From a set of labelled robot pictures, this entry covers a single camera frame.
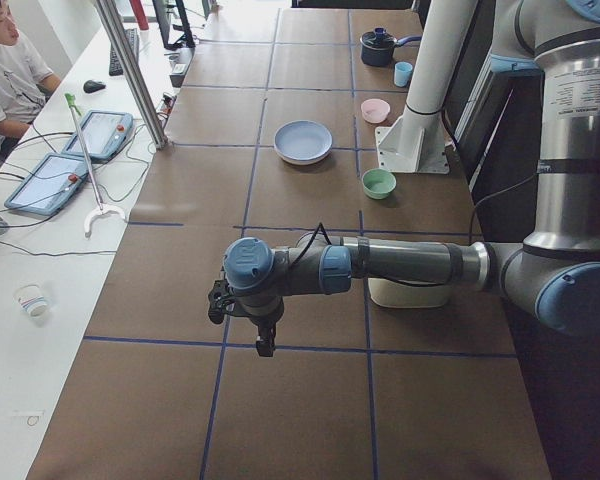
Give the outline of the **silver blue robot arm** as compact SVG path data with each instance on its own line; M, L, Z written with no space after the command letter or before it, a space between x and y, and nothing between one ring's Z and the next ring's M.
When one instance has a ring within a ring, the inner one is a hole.
M210 320L249 319L258 353L269 357L285 297L379 278L406 291L463 282L561 333L600 333L600 1L498 2L490 58L497 73L544 75L531 234L465 246L329 237L322 227L292 248L242 238L209 292Z

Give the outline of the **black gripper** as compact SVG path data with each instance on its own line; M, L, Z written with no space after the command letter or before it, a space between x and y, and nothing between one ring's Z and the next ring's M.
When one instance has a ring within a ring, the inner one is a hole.
M255 343L258 355L272 357L276 349L275 325L284 313L282 297L269 294L250 295L241 297L240 304L246 316L259 326Z

